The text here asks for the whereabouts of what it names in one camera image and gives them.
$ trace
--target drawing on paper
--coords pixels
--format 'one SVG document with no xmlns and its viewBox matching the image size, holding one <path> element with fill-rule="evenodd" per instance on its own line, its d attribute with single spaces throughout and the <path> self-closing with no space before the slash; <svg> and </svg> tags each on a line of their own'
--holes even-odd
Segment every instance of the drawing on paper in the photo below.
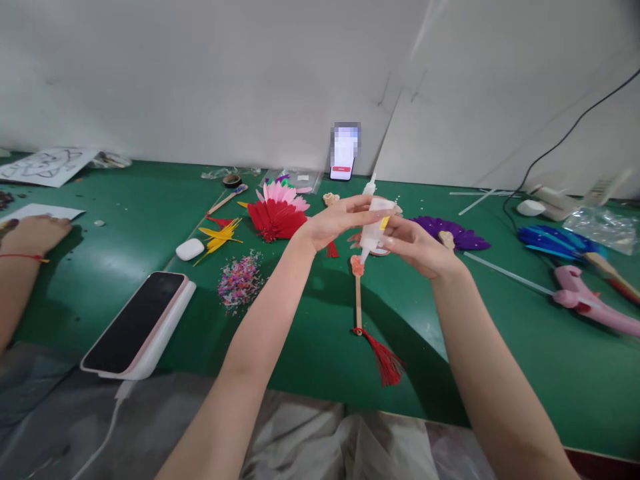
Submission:
<svg viewBox="0 0 640 480">
<path fill-rule="evenodd" d="M 50 179 L 56 177 L 60 170 L 73 170 L 75 168 L 74 161 L 80 157 L 82 157 L 81 151 L 70 149 L 61 149 L 54 153 L 42 151 L 8 165 L 0 175 L 6 179 L 11 179 L 14 176 L 32 177 L 34 175 Z"/>
<path fill-rule="evenodd" d="M 98 150 L 56 148 L 41 150 L 0 167 L 0 180 L 61 187 L 95 158 Z"/>
</svg>

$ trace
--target charging cable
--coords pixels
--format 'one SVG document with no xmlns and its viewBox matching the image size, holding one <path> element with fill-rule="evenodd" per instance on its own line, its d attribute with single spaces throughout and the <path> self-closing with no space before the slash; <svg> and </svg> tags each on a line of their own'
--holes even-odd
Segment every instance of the charging cable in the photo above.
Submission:
<svg viewBox="0 0 640 480">
<path fill-rule="evenodd" d="M 136 383 L 138 382 L 134 380 L 124 380 L 120 384 L 120 388 L 118 388 L 118 391 L 115 393 L 115 408 L 113 409 L 113 414 L 111 415 L 111 423 L 109 424 L 109 430 L 107 430 L 107 436 L 102 442 L 102 445 L 98 447 L 98 450 L 96 450 L 93 455 L 89 457 L 89 460 L 87 460 L 87 462 L 82 466 L 80 470 L 78 470 L 78 473 L 76 473 L 71 480 L 78 480 L 82 476 L 82 474 L 86 472 L 86 470 L 91 466 L 94 460 L 96 460 L 96 458 L 100 456 L 102 450 L 105 449 L 107 443 L 109 442 L 109 439 L 111 438 L 113 429 L 115 428 L 115 423 L 118 420 L 118 411 L 120 410 L 120 405 L 122 405 L 123 402 L 127 398 L 129 398 L 131 390 L 133 390 Z"/>
</svg>

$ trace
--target glue gun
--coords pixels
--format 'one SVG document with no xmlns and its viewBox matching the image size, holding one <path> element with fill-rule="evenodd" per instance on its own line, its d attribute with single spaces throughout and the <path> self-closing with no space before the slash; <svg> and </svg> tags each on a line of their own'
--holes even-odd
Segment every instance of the glue gun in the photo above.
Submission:
<svg viewBox="0 0 640 480">
<path fill-rule="evenodd" d="M 574 267 L 573 265 L 564 265 L 553 271 L 555 277 L 560 283 L 560 286 L 562 287 L 562 290 L 554 292 L 541 287 L 530 280 L 524 279 L 515 273 L 504 270 L 504 268 L 498 267 L 497 265 L 494 265 L 480 257 L 476 257 L 469 252 L 465 252 L 465 256 L 503 273 L 508 277 L 518 280 L 519 282 L 522 282 L 542 293 L 552 296 L 554 301 L 563 307 L 576 310 L 580 315 L 628 335 L 640 337 L 640 321 L 632 317 L 628 317 L 604 304 L 598 298 L 598 294 L 589 290 L 588 286 L 586 286 L 582 281 L 582 278 L 580 278 L 582 270 L 578 267 Z"/>
</svg>

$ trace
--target white wall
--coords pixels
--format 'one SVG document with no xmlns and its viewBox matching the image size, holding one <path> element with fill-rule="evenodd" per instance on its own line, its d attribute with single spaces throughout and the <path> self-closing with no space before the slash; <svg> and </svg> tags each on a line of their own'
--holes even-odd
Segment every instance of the white wall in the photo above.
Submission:
<svg viewBox="0 0 640 480">
<path fill-rule="evenodd" d="M 427 0 L 2 0 L 0 145 L 324 169 L 361 121 L 371 170 Z"/>
<path fill-rule="evenodd" d="M 588 107 L 640 68 L 632 0 L 449 0 L 416 48 L 376 166 L 383 179 L 515 188 Z M 635 167 L 640 78 L 598 106 L 532 176 L 584 193 Z"/>
</svg>

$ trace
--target pink glue gun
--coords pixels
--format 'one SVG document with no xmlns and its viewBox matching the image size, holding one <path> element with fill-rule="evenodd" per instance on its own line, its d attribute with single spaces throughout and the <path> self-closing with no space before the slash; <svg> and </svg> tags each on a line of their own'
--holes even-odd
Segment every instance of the pink glue gun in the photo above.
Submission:
<svg viewBox="0 0 640 480">
<path fill-rule="evenodd" d="M 580 315 L 600 322 L 634 337 L 640 337 L 640 321 L 628 317 L 604 304 L 582 281 L 582 270 L 565 265 L 554 270 L 562 286 L 553 294 L 553 299 L 563 307 L 574 309 Z"/>
</svg>

